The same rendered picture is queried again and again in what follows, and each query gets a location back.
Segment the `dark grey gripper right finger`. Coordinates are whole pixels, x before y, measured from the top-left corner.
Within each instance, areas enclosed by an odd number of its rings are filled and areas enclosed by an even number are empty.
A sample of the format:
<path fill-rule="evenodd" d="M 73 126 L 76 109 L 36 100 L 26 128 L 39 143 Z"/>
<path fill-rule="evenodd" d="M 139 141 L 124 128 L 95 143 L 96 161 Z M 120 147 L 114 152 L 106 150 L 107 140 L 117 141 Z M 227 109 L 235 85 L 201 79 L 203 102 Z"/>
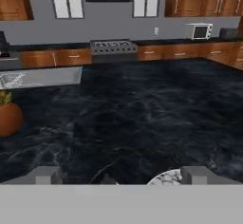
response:
<path fill-rule="evenodd" d="M 182 166 L 182 184 L 191 185 L 240 185 L 239 181 L 219 176 L 205 166 Z"/>

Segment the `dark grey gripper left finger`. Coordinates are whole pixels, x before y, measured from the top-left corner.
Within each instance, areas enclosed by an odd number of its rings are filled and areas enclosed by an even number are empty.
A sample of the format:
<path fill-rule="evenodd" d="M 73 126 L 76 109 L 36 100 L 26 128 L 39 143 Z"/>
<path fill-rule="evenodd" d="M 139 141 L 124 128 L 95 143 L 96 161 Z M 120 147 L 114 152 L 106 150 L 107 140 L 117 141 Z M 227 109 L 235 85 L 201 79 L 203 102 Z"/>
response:
<path fill-rule="evenodd" d="M 4 184 L 15 184 L 15 185 L 51 185 L 51 184 L 62 184 L 63 181 L 60 177 L 60 168 L 58 166 L 38 166 L 28 174 L 17 177 L 8 181 L 4 181 Z"/>

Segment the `white patterned plate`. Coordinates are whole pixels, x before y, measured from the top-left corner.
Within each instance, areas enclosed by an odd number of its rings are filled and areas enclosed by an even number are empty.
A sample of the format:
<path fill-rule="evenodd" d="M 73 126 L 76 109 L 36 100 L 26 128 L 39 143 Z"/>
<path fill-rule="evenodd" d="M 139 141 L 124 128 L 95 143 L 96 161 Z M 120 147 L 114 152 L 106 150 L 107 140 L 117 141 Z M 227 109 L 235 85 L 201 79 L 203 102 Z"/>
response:
<path fill-rule="evenodd" d="M 179 169 L 172 169 L 166 172 L 160 173 L 153 177 L 148 185 L 179 185 L 182 180 L 182 175 Z"/>

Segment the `orange plant pot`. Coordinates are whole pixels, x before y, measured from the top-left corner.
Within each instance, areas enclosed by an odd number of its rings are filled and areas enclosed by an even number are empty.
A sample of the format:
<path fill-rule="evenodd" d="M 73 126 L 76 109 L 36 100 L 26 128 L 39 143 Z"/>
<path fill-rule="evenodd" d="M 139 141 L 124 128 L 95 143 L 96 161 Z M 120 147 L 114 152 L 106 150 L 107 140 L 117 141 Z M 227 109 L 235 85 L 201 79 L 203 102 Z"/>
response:
<path fill-rule="evenodd" d="M 0 106 L 0 136 L 5 137 L 16 133 L 23 123 L 23 113 L 16 103 Z"/>

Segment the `green plant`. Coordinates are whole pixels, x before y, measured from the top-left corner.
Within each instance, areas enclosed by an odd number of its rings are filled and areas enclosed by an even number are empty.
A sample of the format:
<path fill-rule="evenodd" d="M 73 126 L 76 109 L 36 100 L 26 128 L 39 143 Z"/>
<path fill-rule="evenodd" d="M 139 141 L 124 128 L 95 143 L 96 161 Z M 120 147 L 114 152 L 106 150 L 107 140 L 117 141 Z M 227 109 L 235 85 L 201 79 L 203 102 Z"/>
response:
<path fill-rule="evenodd" d="M 12 98 L 12 94 L 10 92 L 7 92 L 6 90 L 0 91 L 0 105 L 10 103 L 11 98 Z"/>

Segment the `steel sink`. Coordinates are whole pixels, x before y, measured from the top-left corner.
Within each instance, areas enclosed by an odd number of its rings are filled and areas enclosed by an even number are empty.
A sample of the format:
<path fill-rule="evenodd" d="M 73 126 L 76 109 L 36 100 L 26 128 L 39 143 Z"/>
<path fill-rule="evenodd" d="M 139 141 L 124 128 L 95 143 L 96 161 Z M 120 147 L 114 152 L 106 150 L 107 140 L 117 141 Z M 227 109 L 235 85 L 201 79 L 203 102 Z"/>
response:
<path fill-rule="evenodd" d="M 0 71 L 0 89 L 78 84 L 82 72 L 81 66 Z"/>

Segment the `wooden base cupboards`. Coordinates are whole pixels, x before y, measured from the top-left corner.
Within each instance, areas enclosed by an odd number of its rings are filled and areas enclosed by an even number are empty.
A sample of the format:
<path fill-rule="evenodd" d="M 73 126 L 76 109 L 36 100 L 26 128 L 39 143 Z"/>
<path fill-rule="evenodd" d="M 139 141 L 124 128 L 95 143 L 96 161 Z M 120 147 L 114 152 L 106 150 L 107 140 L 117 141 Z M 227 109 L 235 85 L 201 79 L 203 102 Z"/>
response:
<path fill-rule="evenodd" d="M 243 42 L 138 46 L 139 61 L 206 58 L 243 71 Z"/>
<path fill-rule="evenodd" d="M 23 68 L 90 65 L 89 48 L 22 51 Z"/>

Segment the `black coffee machine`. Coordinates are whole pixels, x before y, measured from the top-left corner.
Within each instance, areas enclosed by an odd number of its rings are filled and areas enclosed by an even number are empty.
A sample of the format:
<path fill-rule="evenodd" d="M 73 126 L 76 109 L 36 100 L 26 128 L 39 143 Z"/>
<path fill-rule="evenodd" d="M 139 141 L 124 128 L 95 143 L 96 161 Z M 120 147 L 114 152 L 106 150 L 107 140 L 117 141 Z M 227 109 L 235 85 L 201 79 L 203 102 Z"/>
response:
<path fill-rule="evenodd" d="M 0 31 L 0 58 L 9 57 L 9 43 L 5 33 Z"/>

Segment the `grey hob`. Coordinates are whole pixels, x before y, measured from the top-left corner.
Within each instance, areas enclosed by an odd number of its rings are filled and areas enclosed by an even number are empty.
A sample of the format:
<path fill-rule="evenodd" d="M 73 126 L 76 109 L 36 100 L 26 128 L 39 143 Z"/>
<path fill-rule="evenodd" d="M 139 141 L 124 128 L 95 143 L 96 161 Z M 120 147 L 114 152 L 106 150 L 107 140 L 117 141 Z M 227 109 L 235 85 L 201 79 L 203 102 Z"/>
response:
<path fill-rule="evenodd" d="M 90 54 L 93 64 L 132 62 L 138 58 L 138 46 L 129 39 L 91 40 Z"/>

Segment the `white microwave oven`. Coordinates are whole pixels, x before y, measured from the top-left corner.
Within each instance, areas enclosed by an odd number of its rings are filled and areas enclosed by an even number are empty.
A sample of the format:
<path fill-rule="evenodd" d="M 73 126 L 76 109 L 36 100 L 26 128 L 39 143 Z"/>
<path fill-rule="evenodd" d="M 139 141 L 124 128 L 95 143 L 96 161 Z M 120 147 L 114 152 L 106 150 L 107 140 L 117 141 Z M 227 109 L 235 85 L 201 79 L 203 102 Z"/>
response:
<path fill-rule="evenodd" d="M 213 25 L 210 23 L 190 23 L 185 28 L 185 39 L 208 40 L 211 38 Z"/>

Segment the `black toaster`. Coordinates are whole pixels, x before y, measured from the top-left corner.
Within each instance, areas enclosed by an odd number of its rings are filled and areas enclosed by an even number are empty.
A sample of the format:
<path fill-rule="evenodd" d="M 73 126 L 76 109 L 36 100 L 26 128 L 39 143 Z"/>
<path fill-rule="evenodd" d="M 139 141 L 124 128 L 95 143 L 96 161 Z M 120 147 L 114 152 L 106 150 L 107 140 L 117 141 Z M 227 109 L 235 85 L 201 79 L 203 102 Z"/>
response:
<path fill-rule="evenodd" d="M 233 39 L 237 36 L 236 28 L 222 28 L 219 32 L 221 39 Z"/>

